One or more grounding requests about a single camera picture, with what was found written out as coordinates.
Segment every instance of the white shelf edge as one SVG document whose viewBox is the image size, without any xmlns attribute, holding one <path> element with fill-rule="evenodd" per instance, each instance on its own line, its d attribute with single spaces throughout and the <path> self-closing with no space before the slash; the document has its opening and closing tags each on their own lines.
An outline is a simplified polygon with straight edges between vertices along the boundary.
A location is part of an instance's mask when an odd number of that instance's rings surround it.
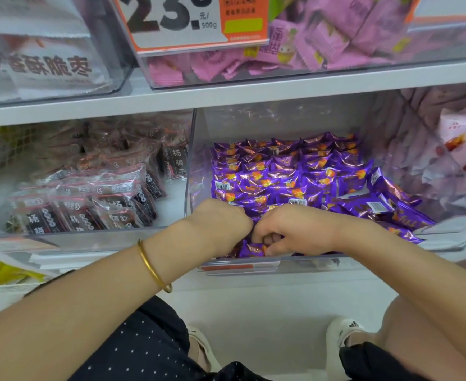
<svg viewBox="0 0 466 381">
<path fill-rule="evenodd" d="M 135 70 L 115 95 L 0 107 L 0 126 L 466 82 L 466 61 L 153 91 Z"/>
</svg>

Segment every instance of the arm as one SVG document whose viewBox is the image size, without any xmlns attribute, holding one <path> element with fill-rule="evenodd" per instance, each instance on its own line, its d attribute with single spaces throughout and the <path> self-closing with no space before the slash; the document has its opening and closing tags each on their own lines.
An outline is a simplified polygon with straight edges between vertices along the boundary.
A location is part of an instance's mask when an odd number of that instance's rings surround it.
<svg viewBox="0 0 466 381">
<path fill-rule="evenodd" d="M 229 253 L 251 229 L 241 208 L 211 199 L 144 247 L 154 270 L 171 283 Z M 0 312 L 0 380 L 67 380 L 159 291 L 137 246 L 48 284 Z"/>
<path fill-rule="evenodd" d="M 348 254 L 412 302 L 466 357 L 466 270 L 456 264 L 370 220 L 304 206 L 269 211 L 253 240 L 269 244 L 267 254 Z"/>
</svg>

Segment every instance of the shoe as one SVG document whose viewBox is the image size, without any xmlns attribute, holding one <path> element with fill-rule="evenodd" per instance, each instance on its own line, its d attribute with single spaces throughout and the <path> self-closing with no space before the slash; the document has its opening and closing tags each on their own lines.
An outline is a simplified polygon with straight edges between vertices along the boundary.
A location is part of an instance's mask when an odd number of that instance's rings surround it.
<svg viewBox="0 0 466 381">
<path fill-rule="evenodd" d="M 201 346 L 204 352 L 204 356 L 206 357 L 208 363 L 210 364 L 210 371 L 211 372 L 218 372 L 222 369 L 222 366 L 219 364 L 217 359 L 215 358 L 214 354 L 212 353 L 212 349 L 210 344 L 208 343 L 207 338 L 201 333 L 198 329 L 192 328 L 190 326 L 187 327 L 189 331 L 189 336 L 193 337 L 196 341 L 198 341 L 198 345 Z"/>
<path fill-rule="evenodd" d="M 329 381 L 349 381 L 339 358 L 339 350 L 353 332 L 364 332 L 357 321 L 346 317 L 335 318 L 326 329 L 326 373 Z"/>
</svg>

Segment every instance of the yellow rectangle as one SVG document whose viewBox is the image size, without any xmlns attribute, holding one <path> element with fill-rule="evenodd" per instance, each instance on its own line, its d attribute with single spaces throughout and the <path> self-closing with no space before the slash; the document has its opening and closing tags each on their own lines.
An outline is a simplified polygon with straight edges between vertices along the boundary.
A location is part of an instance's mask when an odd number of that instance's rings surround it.
<svg viewBox="0 0 466 381">
<path fill-rule="evenodd" d="M 263 28 L 263 19 L 237 19 L 228 20 L 224 24 L 224 34 L 259 32 Z"/>
</svg>

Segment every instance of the person's right hand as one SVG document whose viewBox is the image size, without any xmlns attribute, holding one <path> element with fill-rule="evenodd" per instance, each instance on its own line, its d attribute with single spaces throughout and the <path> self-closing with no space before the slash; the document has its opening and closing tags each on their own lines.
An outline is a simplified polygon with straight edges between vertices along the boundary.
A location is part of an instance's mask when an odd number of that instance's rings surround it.
<svg viewBox="0 0 466 381">
<path fill-rule="evenodd" d="M 283 205 L 268 211 L 256 224 L 254 243 L 268 246 L 266 255 L 299 252 L 317 256 L 340 251 L 344 230 L 362 219 L 300 205 Z"/>
</svg>

